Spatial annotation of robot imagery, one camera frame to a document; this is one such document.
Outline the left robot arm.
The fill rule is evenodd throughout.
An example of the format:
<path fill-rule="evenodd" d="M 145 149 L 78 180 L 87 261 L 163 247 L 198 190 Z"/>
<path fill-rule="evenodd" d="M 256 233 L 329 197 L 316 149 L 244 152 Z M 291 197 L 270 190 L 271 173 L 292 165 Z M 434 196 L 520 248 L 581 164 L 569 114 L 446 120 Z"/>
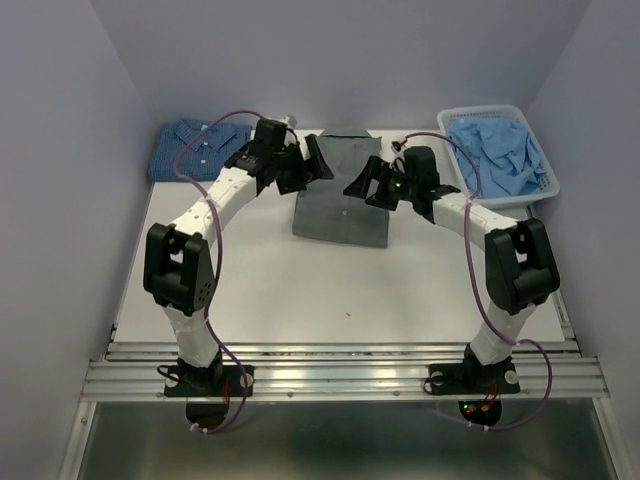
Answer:
<path fill-rule="evenodd" d="M 298 142 L 288 123 L 261 119 L 253 138 L 229 157 L 199 200 L 171 223 L 148 230 L 143 288 L 169 319 L 178 358 L 190 366 L 187 379 L 199 393 L 222 384 L 223 371 L 215 364 L 220 347 L 207 311 L 219 283 L 224 228 L 271 185 L 287 195 L 332 177 L 316 135 Z"/>

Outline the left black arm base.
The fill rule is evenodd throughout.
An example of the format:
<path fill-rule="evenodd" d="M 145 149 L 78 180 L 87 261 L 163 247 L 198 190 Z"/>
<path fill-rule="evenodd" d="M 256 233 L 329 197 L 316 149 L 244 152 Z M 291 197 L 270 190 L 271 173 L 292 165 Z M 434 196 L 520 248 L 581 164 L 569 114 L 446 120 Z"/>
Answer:
<path fill-rule="evenodd" d="M 196 368 L 187 364 L 160 365 L 156 372 L 164 379 L 163 394 L 168 398 L 242 398 L 253 395 L 251 365 L 243 376 L 237 365 Z"/>

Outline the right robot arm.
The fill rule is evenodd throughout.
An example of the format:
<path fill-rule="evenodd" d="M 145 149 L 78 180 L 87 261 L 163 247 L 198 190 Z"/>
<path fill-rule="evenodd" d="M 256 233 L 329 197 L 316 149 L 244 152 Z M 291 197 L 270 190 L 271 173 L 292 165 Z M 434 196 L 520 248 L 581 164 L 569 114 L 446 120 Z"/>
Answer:
<path fill-rule="evenodd" d="M 527 320 L 560 285 L 544 224 L 501 215 L 443 184 L 434 153 L 423 146 L 407 149 L 391 163 L 369 157 L 343 194 L 388 211 L 408 202 L 430 223 L 462 236 L 477 303 L 481 298 L 471 247 L 481 249 L 490 303 L 479 308 L 483 325 L 470 342 L 474 357 L 461 364 L 460 378 L 472 390 L 491 384 L 496 378 L 494 365 L 510 357 Z"/>

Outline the grey long sleeve shirt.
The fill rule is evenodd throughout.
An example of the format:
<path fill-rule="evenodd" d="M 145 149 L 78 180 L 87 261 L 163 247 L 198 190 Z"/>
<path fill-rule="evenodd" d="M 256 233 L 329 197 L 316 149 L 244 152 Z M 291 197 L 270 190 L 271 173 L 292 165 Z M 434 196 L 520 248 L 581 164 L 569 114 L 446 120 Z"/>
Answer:
<path fill-rule="evenodd" d="M 317 137 L 331 180 L 318 180 L 297 195 L 292 233 L 324 242 L 385 249 L 389 212 L 348 197 L 345 188 L 362 173 L 367 160 L 382 148 L 366 130 L 325 130 Z"/>

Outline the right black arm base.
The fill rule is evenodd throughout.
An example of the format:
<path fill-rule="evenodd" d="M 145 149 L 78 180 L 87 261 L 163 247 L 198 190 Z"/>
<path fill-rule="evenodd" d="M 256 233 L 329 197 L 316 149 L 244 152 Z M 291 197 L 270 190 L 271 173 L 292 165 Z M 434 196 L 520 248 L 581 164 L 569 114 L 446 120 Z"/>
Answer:
<path fill-rule="evenodd" d="M 483 366 L 465 362 L 439 363 L 428 367 L 423 390 L 434 396 L 473 396 L 493 393 L 517 394 L 521 391 L 512 362 Z"/>

